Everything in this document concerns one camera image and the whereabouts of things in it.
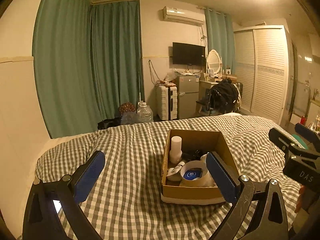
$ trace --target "gingham blanket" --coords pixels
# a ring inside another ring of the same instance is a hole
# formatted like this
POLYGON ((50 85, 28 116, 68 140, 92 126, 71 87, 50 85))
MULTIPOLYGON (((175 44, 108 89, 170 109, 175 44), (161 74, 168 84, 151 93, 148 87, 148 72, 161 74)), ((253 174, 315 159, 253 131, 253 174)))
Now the gingham blanket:
MULTIPOLYGON (((268 139, 272 127, 280 129, 270 120, 253 116, 118 126, 48 150, 38 160, 36 177, 44 182, 59 180, 65 174, 72 174, 95 150, 100 150, 106 156, 105 168, 80 206, 102 239, 208 239, 231 205, 163 203, 161 163, 169 129, 222 131, 239 173, 254 181, 278 180, 290 226, 295 217, 299 184, 282 173, 284 154, 268 139)), ((252 203, 236 238, 243 236, 255 205, 252 203)), ((67 235, 76 239, 63 212, 59 216, 67 235)))

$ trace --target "oval mirror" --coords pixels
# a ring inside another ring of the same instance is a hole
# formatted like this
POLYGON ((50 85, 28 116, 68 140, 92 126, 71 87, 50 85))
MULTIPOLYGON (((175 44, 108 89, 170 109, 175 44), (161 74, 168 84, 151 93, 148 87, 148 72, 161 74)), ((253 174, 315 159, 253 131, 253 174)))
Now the oval mirror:
POLYGON ((207 57, 207 68, 209 74, 218 74, 220 71, 221 60, 218 52, 212 49, 207 57))

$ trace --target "sliding wardrobe door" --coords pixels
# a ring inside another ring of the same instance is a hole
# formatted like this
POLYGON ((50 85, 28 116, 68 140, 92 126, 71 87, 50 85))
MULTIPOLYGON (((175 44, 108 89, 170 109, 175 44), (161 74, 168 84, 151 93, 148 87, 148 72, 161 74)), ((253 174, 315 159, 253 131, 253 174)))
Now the sliding wardrobe door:
POLYGON ((255 78, 255 51, 253 31, 235 32, 237 81, 243 84, 241 108, 250 111, 255 78))
POLYGON ((284 28, 253 30, 256 73, 251 112, 280 123, 288 86, 288 48, 284 28))

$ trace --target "curtain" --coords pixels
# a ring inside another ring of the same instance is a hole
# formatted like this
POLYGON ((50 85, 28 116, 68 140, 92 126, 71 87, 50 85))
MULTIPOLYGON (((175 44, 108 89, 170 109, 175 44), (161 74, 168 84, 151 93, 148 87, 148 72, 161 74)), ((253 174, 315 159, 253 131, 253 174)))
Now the curtain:
POLYGON ((91 64, 101 116, 114 118, 119 105, 144 99, 139 1, 94 5, 91 64))
POLYGON ((208 32, 208 51, 216 50, 222 58, 223 69, 230 68, 235 73, 235 41, 231 16, 205 9, 208 32))
POLYGON ((32 54, 39 103, 51 138, 97 130, 102 120, 90 61, 88 0, 41 0, 32 54))

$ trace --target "suitcase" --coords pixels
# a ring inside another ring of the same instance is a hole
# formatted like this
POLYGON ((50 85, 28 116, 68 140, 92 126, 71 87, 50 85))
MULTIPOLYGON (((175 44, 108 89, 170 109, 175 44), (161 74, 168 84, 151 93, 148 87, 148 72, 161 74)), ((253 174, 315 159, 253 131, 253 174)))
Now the suitcase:
POLYGON ((175 120, 178 113, 177 87, 157 87, 157 108, 161 120, 175 120))

